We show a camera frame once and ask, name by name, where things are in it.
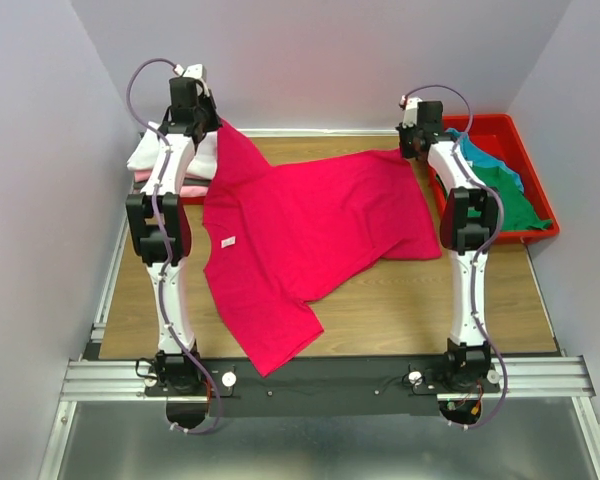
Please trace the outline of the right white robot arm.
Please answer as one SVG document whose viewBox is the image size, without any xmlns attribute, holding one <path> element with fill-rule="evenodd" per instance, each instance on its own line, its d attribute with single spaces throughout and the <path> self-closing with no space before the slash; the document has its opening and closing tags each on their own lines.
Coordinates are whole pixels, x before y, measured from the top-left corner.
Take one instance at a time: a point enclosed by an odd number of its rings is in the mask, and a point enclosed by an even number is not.
<svg viewBox="0 0 600 480">
<path fill-rule="evenodd" d="M 485 273 L 489 249 L 502 226 L 502 201 L 473 172 L 459 140 L 443 128 L 440 101 L 404 96 L 400 108 L 401 154 L 409 160 L 424 160 L 446 191 L 439 237 L 452 267 L 453 317 L 447 350 L 433 378 L 460 392 L 485 379 L 491 369 Z"/>
</svg>

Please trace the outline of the magenta t shirt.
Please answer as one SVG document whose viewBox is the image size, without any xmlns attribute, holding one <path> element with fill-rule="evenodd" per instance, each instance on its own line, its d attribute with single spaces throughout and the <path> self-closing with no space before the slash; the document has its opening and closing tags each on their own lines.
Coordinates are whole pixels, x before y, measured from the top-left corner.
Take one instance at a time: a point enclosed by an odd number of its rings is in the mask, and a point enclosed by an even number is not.
<svg viewBox="0 0 600 480">
<path fill-rule="evenodd" d="M 441 256 L 427 202 L 398 150 L 274 166 L 231 125 L 217 135 L 203 225 L 217 311 L 262 376 L 322 335 L 313 302 L 381 259 Z"/>
</svg>

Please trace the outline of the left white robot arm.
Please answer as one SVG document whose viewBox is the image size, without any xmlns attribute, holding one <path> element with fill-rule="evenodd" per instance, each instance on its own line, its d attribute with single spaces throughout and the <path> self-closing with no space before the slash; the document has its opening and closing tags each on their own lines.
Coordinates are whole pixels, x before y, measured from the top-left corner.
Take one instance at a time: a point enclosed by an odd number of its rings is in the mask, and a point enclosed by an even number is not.
<svg viewBox="0 0 600 480">
<path fill-rule="evenodd" d="M 125 203 L 132 245 L 149 275 L 159 322 L 153 372 L 145 378 L 181 395 L 203 387 L 212 394 L 217 387 L 201 364 L 185 302 L 192 236 L 181 189 L 199 145 L 221 121 L 202 74 L 178 73 L 169 89 L 170 105 L 161 123 L 147 124 L 140 142 L 143 152 L 155 156 L 149 179 Z"/>
</svg>

